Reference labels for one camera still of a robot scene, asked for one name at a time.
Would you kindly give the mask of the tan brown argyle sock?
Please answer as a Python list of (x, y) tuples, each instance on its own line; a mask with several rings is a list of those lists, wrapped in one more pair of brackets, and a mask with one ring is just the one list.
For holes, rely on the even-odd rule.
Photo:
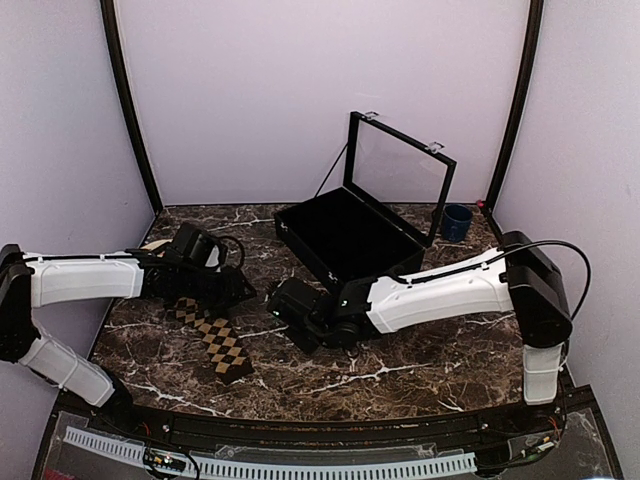
[(206, 345), (213, 371), (224, 385), (230, 385), (254, 372), (250, 354), (227, 318), (218, 316), (188, 297), (168, 303), (166, 310), (171, 319), (191, 326), (198, 332), (200, 340)]

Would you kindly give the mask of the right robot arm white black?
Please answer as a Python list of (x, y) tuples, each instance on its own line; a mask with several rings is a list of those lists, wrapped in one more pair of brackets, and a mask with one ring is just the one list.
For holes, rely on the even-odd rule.
[(544, 245), (511, 231), (500, 247), (470, 259), (409, 275), (353, 280), (334, 295), (289, 278), (276, 288), (267, 310), (307, 354), (320, 346), (351, 350), (441, 319), (512, 311), (524, 344), (524, 401), (511, 410), (510, 424), (530, 434), (549, 416), (562, 348), (572, 332), (562, 274), (542, 252)]

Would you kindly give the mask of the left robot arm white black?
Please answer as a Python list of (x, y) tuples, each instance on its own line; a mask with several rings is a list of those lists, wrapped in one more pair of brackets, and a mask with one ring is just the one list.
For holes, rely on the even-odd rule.
[(241, 265), (226, 262), (224, 242), (206, 239), (192, 246), (157, 241), (140, 249), (108, 254), (27, 253), (16, 244), (1, 250), (1, 359), (20, 364), (101, 411), (120, 436), (141, 427), (119, 379), (79, 356), (33, 319), (50, 304), (92, 299), (153, 298), (172, 305), (192, 300), (223, 311), (253, 298)]

